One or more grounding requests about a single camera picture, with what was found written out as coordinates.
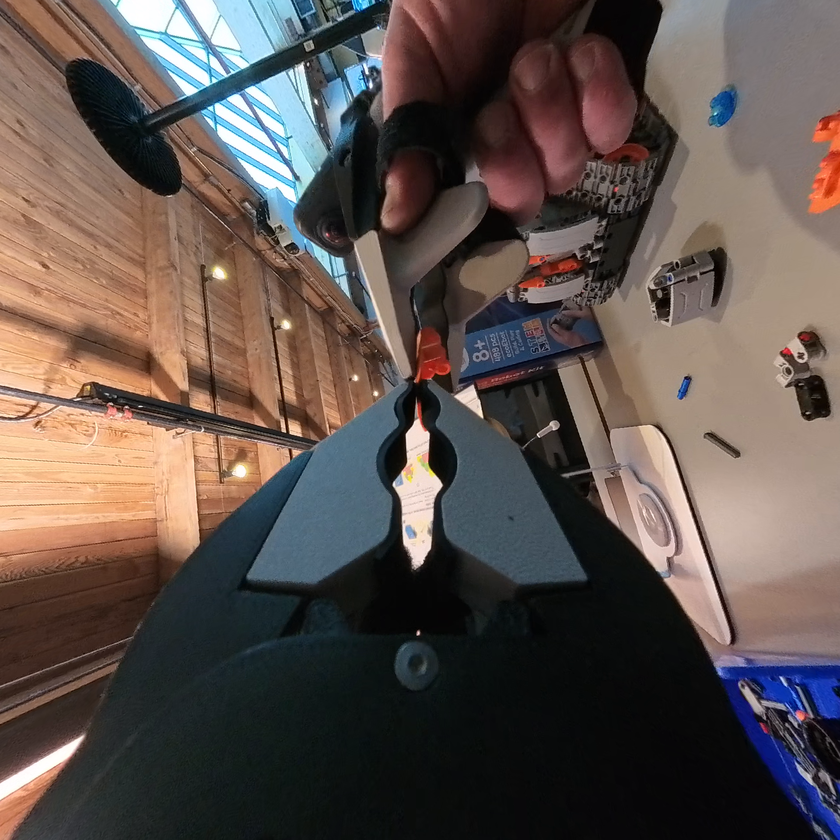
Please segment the black vertical pole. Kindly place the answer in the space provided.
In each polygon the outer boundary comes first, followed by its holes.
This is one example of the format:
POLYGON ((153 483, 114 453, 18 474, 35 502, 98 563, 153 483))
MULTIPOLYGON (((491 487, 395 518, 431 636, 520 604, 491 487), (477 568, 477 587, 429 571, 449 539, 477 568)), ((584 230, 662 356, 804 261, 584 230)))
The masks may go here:
POLYGON ((83 122, 122 171, 159 196, 173 196, 182 188, 182 171, 166 129, 361 36, 383 24, 390 8, 390 2, 373 3, 152 112, 128 84, 92 59, 66 64, 66 86, 83 122))

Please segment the white printed instruction sheet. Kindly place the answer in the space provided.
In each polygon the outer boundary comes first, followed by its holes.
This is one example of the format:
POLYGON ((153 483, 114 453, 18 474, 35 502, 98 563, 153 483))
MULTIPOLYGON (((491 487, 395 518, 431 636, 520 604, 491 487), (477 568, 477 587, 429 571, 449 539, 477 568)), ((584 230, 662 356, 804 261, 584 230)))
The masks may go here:
POLYGON ((430 435, 418 419, 406 433, 406 465, 393 487, 402 510, 402 540, 417 571, 432 549, 434 504, 442 482, 429 464, 430 435))

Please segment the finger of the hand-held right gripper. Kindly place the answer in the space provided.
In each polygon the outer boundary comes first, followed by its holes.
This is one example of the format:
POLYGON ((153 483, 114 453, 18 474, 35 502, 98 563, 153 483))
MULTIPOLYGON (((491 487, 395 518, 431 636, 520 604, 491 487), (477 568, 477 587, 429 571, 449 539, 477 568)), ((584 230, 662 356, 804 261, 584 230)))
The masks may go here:
POLYGON ((403 379, 412 380, 416 325, 411 289, 422 276, 418 248, 373 229, 355 241, 354 254, 396 370, 403 379))
POLYGON ((446 350, 450 362, 450 392, 457 392, 461 375, 469 366, 466 349, 467 324, 487 305, 486 294, 446 294, 445 314, 448 322, 446 350))

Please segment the robot kit box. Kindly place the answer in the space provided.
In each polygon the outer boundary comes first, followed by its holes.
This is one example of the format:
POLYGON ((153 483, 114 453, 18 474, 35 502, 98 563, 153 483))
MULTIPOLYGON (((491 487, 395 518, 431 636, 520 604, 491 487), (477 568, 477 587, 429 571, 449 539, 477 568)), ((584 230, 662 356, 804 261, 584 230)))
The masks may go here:
POLYGON ((530 303, 500 295, 465 326, 456 389, 526 380, 591 358, 603 346, 591 308, 571 299, 530 303))

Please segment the orange wing panel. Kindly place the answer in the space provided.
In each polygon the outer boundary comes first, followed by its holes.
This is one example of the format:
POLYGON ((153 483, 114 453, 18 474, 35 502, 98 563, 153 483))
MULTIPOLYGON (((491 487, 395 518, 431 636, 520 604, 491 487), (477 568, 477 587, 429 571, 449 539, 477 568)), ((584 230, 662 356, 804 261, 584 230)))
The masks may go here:
POLYGON ((822 214, 839 204, 839 111, 820 119, 812 141, 827 143, 809 195, 810 214, 822 214))

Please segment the blue plastic bin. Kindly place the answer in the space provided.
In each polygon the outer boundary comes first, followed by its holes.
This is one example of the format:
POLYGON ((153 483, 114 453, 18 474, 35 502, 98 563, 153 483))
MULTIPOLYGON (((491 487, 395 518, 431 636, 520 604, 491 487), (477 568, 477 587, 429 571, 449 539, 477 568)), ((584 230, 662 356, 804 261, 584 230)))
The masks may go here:
POLYGON ((838 660, 721 657, 716 670, 763 761, 817 838, 839 838, 838 660))

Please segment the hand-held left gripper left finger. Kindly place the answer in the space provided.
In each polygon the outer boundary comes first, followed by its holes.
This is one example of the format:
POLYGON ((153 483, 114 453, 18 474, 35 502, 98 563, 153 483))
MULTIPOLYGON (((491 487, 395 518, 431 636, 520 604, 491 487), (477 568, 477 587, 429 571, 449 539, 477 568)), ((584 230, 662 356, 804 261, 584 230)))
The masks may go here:
POLYGON ((247 574, 273 592, 376 592, 396 543, 392 483, 405 463, 415 384, 405 382, 321 441, 247 574))

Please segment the tracked toy robot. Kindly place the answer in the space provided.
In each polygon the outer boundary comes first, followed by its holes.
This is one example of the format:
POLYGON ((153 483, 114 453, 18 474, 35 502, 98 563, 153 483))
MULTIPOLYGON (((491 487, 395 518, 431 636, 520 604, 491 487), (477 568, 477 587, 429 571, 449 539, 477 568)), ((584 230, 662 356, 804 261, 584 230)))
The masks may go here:
POLYGON ((623 282, 675 140, 643 95, 629 141, 590 159, 574 187, 547 198, 521 229, 529 268, 507 289, 509 302, 593 307, 608 301, 623 282))

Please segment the small loose brick parts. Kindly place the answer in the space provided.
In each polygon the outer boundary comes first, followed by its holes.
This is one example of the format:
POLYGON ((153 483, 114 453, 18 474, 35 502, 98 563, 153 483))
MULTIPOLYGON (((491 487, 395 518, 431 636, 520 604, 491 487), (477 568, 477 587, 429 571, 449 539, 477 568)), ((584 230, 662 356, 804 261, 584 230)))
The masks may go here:
POLYGON ((773 745, 791 781, 795 803, 813 826, 824 816, 839 821, 839 723, 817 704, 803 679, 742 677, 741 697, 773 745))

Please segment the grey toy brick assembly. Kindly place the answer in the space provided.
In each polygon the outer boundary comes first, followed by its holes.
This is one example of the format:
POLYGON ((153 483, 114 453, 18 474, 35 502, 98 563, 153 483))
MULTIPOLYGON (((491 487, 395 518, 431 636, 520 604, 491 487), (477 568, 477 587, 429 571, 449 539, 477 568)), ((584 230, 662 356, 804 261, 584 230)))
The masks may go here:
POLYGON ((723 248, 713 248, 654 269, 645 284, 653 321, 675 327, 708 314, 719 302, 727 259, 723 248))

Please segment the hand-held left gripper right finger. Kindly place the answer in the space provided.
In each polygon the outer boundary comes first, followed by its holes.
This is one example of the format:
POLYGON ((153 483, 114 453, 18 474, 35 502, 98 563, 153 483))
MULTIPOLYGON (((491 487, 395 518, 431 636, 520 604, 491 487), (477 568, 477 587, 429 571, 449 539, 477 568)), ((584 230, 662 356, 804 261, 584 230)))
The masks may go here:
POLYGON ((435 521, 456 592, 559 592, 586 585, 519 446, 435 382, 422 384, 435 521))

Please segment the orange brick connector piece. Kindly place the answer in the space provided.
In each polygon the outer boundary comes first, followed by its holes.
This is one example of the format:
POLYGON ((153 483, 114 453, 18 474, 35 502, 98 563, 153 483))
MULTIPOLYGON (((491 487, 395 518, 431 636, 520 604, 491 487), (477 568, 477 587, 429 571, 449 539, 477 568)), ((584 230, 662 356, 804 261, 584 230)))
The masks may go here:
POLYGON ((454 389, 452 367, 448 359, 448 352, 433 327, 422 327, 416 336, 416 372, 415 385, 432 380, 438 381, 448 393, 454 389))

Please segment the black ceiling rail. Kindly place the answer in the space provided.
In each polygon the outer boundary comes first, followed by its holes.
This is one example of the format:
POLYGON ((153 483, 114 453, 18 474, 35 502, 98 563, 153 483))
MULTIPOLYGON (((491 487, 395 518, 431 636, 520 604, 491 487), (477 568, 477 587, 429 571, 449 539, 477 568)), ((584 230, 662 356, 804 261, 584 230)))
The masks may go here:
POLYGON ((179 403, 166 402, 147 395, 126 392, 98 382, 84 384, 72 397, 34 392, 11 385, 1 386, 1 395, 19 401, 47 404, 100 415, 141 422, 168 431, 211 434, 247 443, 307 452, 316 440, 248 423, 236 418, 208 413, 179 403))

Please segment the small grey red brick piece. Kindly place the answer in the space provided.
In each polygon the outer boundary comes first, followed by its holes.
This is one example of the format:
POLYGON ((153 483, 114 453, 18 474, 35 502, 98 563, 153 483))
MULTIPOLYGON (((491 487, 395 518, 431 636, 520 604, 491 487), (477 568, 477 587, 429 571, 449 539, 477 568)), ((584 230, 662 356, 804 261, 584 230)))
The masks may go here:
POLYGON ((773 360, 775 380, 782 388, 791 387, 809 377, 813 365, 825 357, 826 347, 820 334, 813 329, 799 331, 773 360))

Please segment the person's right forearm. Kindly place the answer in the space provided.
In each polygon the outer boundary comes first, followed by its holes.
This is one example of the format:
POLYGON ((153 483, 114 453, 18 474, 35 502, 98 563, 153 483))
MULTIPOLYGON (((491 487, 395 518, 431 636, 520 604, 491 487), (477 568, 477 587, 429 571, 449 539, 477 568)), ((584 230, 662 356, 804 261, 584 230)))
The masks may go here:
POLYGON ((644 95, 648 57, 662 14, 659 1, 596 1, 583 30, 614 43, 638 97, 644 95))

